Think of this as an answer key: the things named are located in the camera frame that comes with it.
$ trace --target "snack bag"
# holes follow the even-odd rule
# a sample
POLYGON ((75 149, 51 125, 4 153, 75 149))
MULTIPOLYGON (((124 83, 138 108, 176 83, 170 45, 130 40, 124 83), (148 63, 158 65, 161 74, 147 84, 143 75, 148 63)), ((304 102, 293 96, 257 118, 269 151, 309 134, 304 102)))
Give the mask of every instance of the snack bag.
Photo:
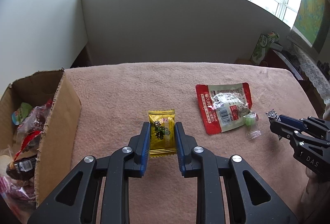
POLYGON ((28 181, 34 177, 37 155, 12 161, 7 165, 6 173, 12 179, 28 181))
POLYGON ((38 134, 44 129, 44 124, 51 111, 52 102, 53 101, 49 99, 43 106, 34 107, 29 115, 17 127, 16 144, 22 146, 23 142, 28 140, 27 144, 22 148, 22 152, 29 151, 39 145, 40 136, 38 136, 38 134))
POLYGON ((174 110, 150 110, 150 157, 177 153, 174 138, 174 110))
POLYGON ((28 103, 22 102, 18 110, 13 112, 12 120, 14 125, 19 125, 29 115, 32 110, 32 106, 28 103))
POLYGON ((199 109, 209 135, 225 132, 245 123, 252 107, 249 84, 196 85, 199 109))

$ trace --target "black candy wrapper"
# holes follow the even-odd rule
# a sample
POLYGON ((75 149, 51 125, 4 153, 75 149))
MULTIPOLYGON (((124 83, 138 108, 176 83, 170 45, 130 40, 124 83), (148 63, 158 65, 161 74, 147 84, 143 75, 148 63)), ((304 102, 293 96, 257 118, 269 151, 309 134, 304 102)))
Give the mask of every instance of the black candy wrapper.
POLYGON ((267 112, 266 115, 268 117, 269 123, 272 123, 274 121, 281 122, 280 117, 277 115, 277 113, 276 113, 276 111, 274 109, 272 109, 271 111, 267 112))

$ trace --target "red plastic bag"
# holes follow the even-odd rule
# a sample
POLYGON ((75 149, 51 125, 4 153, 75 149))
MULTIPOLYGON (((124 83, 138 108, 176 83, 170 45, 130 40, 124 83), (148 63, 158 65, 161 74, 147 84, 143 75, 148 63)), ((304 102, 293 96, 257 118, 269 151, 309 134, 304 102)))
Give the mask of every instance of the red plastic bag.
POLYGON ((196 85, 202 119, 209 135, 244 125, 252 107, 249 84, 196 85))

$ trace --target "pink tablecloth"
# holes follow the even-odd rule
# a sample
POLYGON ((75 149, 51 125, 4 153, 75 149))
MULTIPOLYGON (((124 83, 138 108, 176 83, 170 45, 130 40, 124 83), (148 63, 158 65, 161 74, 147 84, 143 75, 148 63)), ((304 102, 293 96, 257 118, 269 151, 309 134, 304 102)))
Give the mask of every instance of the pink tablecloth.
MULTIPOLYGON (((301 217, 308 178, 293 159, 287 140, 269 130, 266 111, 294 118, 316 116, 306 94, 287 70, 221 63, 136 63, 66 70, 82 103, 72 167, 84 156, 112 154, 140 133, 148 110, 175 108, 185 132, 214 154, 240 154, 301 217), (197 105, 196 84, 248 82, 252 109, 262 136, 248 141, 245 127, 206 134, 197 105)), ((130 220, 137 223, 195 223, 196 179, 185 179, 177 156, 149 159, 145 176, 130 179, 130 220)))

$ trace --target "box flap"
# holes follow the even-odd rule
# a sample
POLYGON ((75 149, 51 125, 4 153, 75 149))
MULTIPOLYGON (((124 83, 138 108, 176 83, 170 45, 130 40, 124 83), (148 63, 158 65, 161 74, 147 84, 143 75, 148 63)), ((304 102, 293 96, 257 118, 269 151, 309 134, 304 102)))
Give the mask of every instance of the box flap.
POLYGON ((0 149, 13 145, 13 134, 16 126, 12 121, 12 113, 18 109, 22 99, 8 86, 0 100, 0 149))
POLYGON ((32 107, 41 106, 53 98, 63 74, 64 70, 36 72, 14 81, 12 88, 32 107))
POLYGON ((70 171, 80 111, 79 97, 63 73, 39 145, 34 177, 37 205, 70 171))

